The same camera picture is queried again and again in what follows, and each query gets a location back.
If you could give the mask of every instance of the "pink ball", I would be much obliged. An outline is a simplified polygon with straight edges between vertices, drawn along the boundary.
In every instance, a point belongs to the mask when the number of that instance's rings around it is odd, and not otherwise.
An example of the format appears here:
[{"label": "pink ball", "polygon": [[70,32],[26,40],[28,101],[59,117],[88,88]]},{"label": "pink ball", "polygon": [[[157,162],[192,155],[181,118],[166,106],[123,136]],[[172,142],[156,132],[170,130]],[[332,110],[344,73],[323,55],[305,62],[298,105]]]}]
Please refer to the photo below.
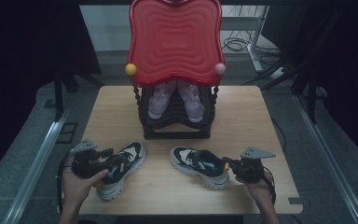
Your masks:
[{"label": "pink ball", "polygon": [[216,74],[222,76],[225,74],[226,72],[226,66],[223,63],[218,63],[215,67],[214,67],[214,71],[216,72]]}]

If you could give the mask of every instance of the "black and white sneaker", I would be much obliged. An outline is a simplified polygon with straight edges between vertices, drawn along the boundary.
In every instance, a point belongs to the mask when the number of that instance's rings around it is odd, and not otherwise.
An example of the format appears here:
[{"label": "black and white sneaker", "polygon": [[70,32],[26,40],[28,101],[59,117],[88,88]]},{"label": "black and white sneaker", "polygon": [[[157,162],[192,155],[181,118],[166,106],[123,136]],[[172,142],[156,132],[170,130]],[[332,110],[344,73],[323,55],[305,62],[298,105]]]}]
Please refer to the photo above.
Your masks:
[{"label": "black and white sneaker", "polygon": [[97,188],[98,196],[109,201],[118,196],[124,188],[127,175],[137,171],[146,159],[146,148],[140,142],[134,142],[121,149],[117,155],[113,155],[107,161],[116,160],[121,157],[122,163],[113,167],[112,171],[103,179],[103,185]]},{"label": "black and white sneaker", "polygon": [[186,175],[200,175],[213,189],[223,189],[228,183],[226,162],[211,151],[190,147],[175,147],[171,150],[172,165]]}]

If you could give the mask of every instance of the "pink shoe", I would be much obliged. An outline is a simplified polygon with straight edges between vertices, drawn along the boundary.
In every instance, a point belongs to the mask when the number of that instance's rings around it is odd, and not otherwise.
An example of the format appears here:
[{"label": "pink shoe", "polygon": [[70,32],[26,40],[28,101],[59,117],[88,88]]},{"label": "pink shoe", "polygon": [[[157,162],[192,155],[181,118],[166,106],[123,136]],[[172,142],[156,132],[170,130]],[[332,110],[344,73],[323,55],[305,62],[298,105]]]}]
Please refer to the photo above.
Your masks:
[{"label": "pink shoe", "polygon": [[178,91],[183,101],[185,102],[185,109],[188,119],[191,122],[200,122],[203,117],[204,106],[200,102],[199,88],[195,85],[178,81]]},{"label": "pink shoe", "polygon": [[159,119],[164,114],[170,102],[170,97],[176,90],[176,80],[156,86],[154,95],[149,100],[148,115],[151,119]]}]

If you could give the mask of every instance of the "red wavy board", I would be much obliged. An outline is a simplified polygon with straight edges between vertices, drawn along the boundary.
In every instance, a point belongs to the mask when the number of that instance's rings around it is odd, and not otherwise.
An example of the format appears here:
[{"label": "red wavy board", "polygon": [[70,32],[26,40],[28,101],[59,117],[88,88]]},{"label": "red wavy board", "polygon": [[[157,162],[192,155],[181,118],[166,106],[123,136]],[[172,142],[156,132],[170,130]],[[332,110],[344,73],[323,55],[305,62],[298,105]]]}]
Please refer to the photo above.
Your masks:
[{"label": "red wavy board", "polygon": [[135,0],[131,4],[131,81],[153,87],[172,79],[212,87],[222,76],[221,7],[216,0]]}]

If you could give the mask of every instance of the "human hand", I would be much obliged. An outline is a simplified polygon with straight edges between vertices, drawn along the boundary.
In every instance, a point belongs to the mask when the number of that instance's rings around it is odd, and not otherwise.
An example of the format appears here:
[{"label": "human hand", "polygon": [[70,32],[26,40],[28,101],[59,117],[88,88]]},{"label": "human hand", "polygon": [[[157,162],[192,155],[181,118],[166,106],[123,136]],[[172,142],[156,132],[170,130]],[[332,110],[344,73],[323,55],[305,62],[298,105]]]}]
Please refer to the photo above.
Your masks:
[{"label": "human hand", "polygon": [[[265,171],[266,178],[271,181],[272,175]],[[263,180],[260,179],[257,183],[248,183],[238,175],[235,176],[235,179],[240,181],[243,185],[246,186],[252,198],[255,200],[257,206],[264,203],[271,203],[271,192],[269,191],[269,185]]]},{"label": "human hand", "polygon": [[[266,178],[271,181],[272,175],[269,172],[264,172]],[[271,192],[269,191],[269,185],[263,180],[260,179],[257,183],[250,184],[240,178],[238,175],[235,178],[246,186],[251,194],[252,198],[255,200],[255,204],[260,210],[262,223],[265,224],[279,224],[280,220],[275,212],[274,205],[271,200]]]},{"label": "human hand", "polygon": [[68,158],[65,162],[65,168],[62,172],[62,184],[64,204],[80,206],[89,196],[91,187],[100,179],[108,174],[108,170],[103,170],[96,175],[85,179],[74,174],[71,168],[74,157]]}]

